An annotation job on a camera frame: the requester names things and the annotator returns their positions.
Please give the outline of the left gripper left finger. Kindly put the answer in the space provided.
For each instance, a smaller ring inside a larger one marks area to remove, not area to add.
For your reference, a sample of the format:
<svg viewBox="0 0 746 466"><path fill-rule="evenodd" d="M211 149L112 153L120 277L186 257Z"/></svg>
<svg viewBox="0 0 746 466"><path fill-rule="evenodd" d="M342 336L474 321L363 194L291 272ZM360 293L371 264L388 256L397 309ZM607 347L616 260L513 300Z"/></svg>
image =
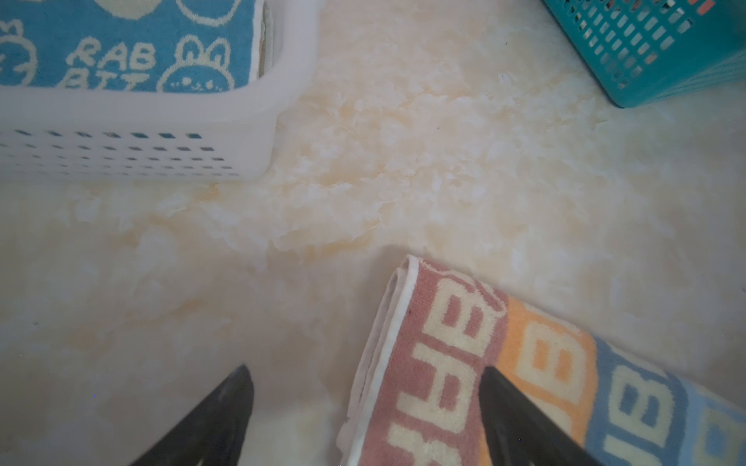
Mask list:
<svg viewBox="0 0 746 466"><path fill-rule="evenodd" d="M253 408L254 383L242 364L132 464L236 466Z"/></svg>

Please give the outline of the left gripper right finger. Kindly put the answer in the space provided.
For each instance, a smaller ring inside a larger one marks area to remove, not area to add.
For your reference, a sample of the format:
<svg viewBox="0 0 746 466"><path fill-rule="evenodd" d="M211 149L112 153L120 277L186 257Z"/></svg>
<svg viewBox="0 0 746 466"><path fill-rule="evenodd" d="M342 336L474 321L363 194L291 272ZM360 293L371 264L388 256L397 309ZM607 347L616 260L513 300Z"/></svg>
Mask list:
<svg viewBox="0 0 746 466"><path fill-rule="evenodd" d="M497 368L484 369L478 398L493 465L600 466Z"/></svg>

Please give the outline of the striped rabbit letter towel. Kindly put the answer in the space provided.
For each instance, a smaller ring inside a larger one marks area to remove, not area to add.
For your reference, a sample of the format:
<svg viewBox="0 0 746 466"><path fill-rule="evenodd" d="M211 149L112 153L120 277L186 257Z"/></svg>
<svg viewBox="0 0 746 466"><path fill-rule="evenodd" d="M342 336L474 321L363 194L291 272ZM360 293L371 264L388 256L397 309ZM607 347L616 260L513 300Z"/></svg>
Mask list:
<svg viewBox="0 0 746 466"><path fill-rule="evenodd" d="M466 274L408 256L390 278L337 444L346 465L488 465L493 367L604 465L741 465L745 412Z"/></svg>

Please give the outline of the blue bunny pattern towel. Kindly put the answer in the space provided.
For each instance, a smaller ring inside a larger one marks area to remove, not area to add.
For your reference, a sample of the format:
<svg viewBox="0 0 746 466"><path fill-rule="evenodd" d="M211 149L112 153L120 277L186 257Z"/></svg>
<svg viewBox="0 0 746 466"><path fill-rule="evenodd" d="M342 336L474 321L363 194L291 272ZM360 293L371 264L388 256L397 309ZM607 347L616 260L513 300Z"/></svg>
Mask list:
<svg viewBox="0 0 746 466"><path fill-rule="evenodd" d="M218 93L264 72L265 1L4 1L4 87Z"/></svg>

